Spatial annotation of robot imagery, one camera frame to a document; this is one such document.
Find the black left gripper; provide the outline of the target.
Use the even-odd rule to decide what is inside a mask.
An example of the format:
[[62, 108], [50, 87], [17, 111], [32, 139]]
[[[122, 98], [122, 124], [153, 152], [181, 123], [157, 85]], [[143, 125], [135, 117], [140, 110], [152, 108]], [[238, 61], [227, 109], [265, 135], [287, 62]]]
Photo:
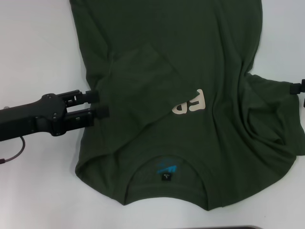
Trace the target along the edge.
[[97, 91], [46, 94], [36, 102], [0, 110], [0, 141], [38, 132], [60, 135], [66, 106], [99, 102]]

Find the dark green printed t-shirt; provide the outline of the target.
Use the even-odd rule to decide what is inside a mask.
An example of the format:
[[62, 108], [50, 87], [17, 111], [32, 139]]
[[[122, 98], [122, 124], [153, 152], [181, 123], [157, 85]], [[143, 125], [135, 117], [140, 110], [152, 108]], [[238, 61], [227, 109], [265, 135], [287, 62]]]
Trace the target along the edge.
[[293, 84], [250, 73], [262, 0], [70, 0], [86, 80], [109, 116], [84, 130], [77, 177], [128, 205], [225, 207], [305, 156]]

